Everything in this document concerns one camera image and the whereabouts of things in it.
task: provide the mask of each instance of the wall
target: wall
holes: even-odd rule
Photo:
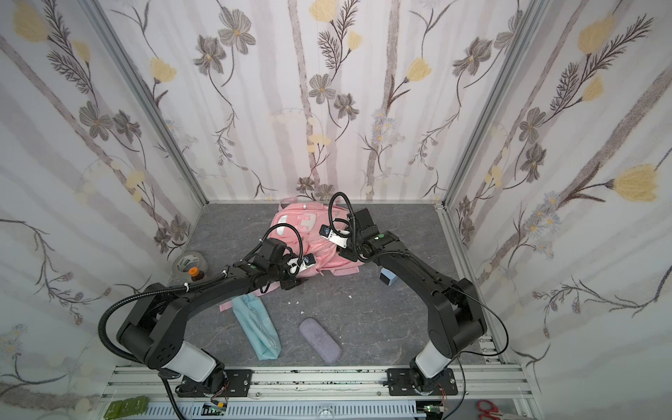
[[[526,1],[101,2],[212,200],[439,200]]]
[[[671,19],[552,2],[450,203],[547,419],[669,416]]]
[[[76,2],[0,11],[0,417],[85,419],[123,364],[100,314],[168,279],[200,207]]]

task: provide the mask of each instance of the scissors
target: scissors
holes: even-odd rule
[[[492,401],[488,400],[480,400],[477,407],[481,412],[478,416],[480,420],[534,420],[521,415],[502,413]]]

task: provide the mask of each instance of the teal cloth bag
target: teal cloth bag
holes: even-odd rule
[[[254,292],[231,300],[233,313],[250,340],[259,360],[273,360],[280,355],[280,338],[261,299]]]

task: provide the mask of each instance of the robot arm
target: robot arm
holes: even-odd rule
[[[410,365],[413,384],[419,390],[431,390],[444,375],[450,360],[487,331],[476,290],[467,279],[458,282],[435,271],[410,253],[393,233],[380,233],[367,209],[349,217],[357,220],[358,246],[355,248],[348,240],[347,246],[339,249],[340,254],[352,258],[357,249],[365,258],[371,258],[385,251],[401,251],[383,254],[372,261],[394,272],[427,305],[430,341]],[[283,289],[297,286],[303,279],[295,276],[299,271],[292,265],[296,256],[284,254],[285,248],[285,243],[278,239],[264,239],[256,253],[225,270],[225,277],[210,280],[195,291],[160,292],[162,285],[148,286],[145,292],[156,294],[137,299],[117,333],[117,340],[160,375],[183,374],[190,378],[190,393],[181,395],[178,387],[178,395],[218,393],[228,382],[224,364],[184,341],[187,320],[209,306],[276,280]],[[302,261],[303,265],[314,263],[312,255],[306,255]]]

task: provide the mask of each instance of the gray marble surface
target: gray marble surface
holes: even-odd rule
[[[436,270],[457,277],[438,216],[431,204],[371,204],[378,228],[391,230]],[[192,233],[189,250],[207,260],[209,274],[242,258],[254,247],[278,211],[277,204],[209,204]],[[292,290],[276,289],[261,300],[271,317],[282,352],[259,361],[232,310],[213,306],[189,320],[185,339],[228,366],[322,366],[324,362],[300,335],[306,318],[317,320],[341,346],[337,366],[408,364],[425,346],[427,309],[403,282],[387,286],[380,268],[360,267],[358,274],[314,276]],[[479,351],[472,345],[472,351]],[[465,354],[465,364],[482,364]]]

